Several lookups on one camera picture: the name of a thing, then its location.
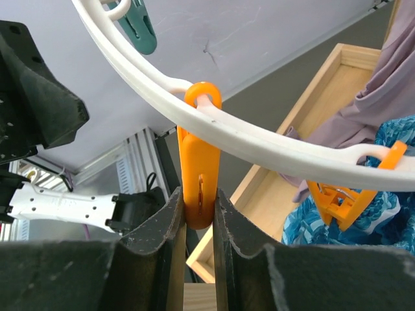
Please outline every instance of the gray floor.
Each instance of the gray floor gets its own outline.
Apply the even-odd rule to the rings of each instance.
[[[277,130],[337,43],[381,48],[392,7],[393,3],[387,4],[244,89],[224,102],[223,110],[262,128]],[[178,175],[181,176],[176,135],[168,136],[166,141]],[[251,166],[251,163],[223,152],[220,160],[219,187],[228,196],[232,195]]]

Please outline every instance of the orange clothespin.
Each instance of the orange clothespin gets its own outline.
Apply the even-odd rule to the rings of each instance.
[[[196,107],[200,95],[210,95],[212,103],[222,109],[220,91],[209,82],[193,84],[184,101]],[[191,229],[204,229],[212,221],[218,185],[220,149],[177,127],[185,219]]]
[[[378,168],[393,170],[405,154],[408,146],[396,141]],[[345,187],[330,186],[307,181],[318,212],[326,225],[337,219],[340,230],[347,230],[375,198],[376,190],[362,190],[360,193]]]

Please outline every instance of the black cable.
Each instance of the black cable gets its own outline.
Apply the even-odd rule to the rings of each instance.
[[[54,175],[60,176],[60,178],[62,179],[62,181],[64,182],[67,190],[69,192],[73,192],[73,187],[70,185],[68,178],[65,175],[60,175],[59,172],[55,172],[53,170],[51,170],[50,168],[44,167],[43,165],[37,164],[36,162],[29,160],[29,159],[25,159],[24,161],[26,161],[27,163],[30,163],[31,165],[34,165],[35,167],[38,167],[48,173],[52,173]]]

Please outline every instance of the white hanger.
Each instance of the white hanger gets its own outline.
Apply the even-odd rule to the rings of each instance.
[[[124,81],[152,107],[178,126],[245,161],[290,176],[355,189],[414,191],[415,157],[405,156],[395,170],[356,165],[361,156],[383,159],[389,148],[358,144],[332,149],[297,141],[242,121],[215,108],[207,96],[197,109],[173,94],[192,83],[165,76],[140,55],[117,30],[113,21],[130,8],[121,0],[105,11],[108,0],[72,0],[91,37]]]

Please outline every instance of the screw hole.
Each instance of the screw hole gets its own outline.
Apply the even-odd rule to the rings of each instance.
[[[17,26],[10,26],[10,31],[14,34],[20,34],[20,29]]]
[[[37,56],[33,56],[32,61],[35,62],[35,63],[42,63],[42,59],[40,57],[37,57]]]

